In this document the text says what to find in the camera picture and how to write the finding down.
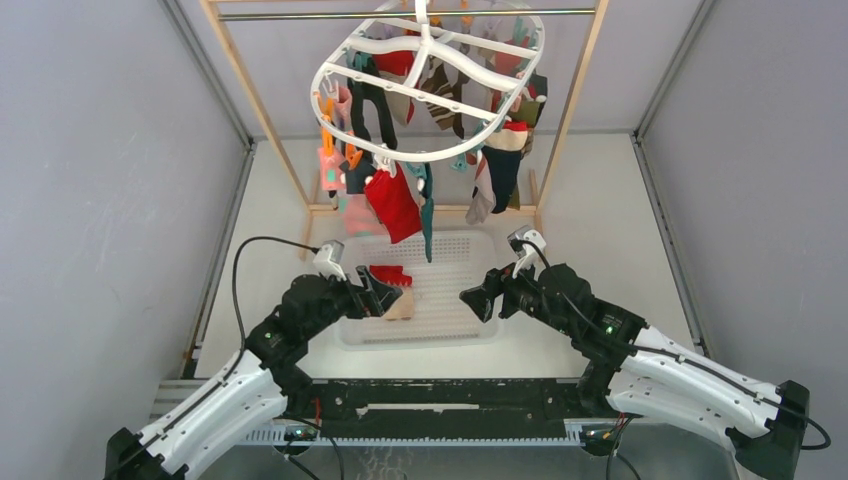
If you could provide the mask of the grey mauve sock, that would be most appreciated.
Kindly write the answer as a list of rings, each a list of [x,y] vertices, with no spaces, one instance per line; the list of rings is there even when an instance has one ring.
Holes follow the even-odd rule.
[[[485,222],[496,204],[492,187],[490,169],[486,158],[480,155],[474,174],[474,190],[472,200],[465,215],[468,225],[478,225]]]

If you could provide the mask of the dark teal sock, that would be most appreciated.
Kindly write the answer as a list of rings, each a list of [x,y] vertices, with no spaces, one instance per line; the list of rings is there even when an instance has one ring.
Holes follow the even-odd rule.
[[[428,263],[433,261],[433,218],[435,203],[433,199],[434,176],[429,163],[405,163],[406,169],[415,178],[418,193],[421,233],[424,238],[424,252]]]

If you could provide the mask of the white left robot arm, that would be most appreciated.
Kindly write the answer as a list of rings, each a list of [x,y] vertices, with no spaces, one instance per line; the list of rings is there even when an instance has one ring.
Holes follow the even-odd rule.
[[[196,479],[260,425],[305,414],[313,380],[298,366],[310,340],[338,320],[379,318],[403,294],[364,266],[360,284],[335,276],[295,278],[279,304],[224,367],[170,412],[107,442],[107,479]]]

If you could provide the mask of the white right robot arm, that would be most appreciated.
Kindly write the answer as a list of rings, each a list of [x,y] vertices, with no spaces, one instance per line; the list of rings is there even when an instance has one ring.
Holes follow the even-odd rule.
[[[588,360],[577,384],[587,414],[660,420],[727,449],[763,479],[794,477],[811,423],[810,393],[799,383],[759,381],[701,356],[596,297],[565,264],[540,274],[514,265],[492,269],[459,298],[483,322],[521,312],[567,336]]]

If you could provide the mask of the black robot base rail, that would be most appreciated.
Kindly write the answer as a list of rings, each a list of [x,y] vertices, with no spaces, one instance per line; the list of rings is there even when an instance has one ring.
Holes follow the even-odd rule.
[[[325,379],[294,395],[287,420],[352,441],[565,440],[569,423],[613,422],[619,412],[582,401],[577,381]]]

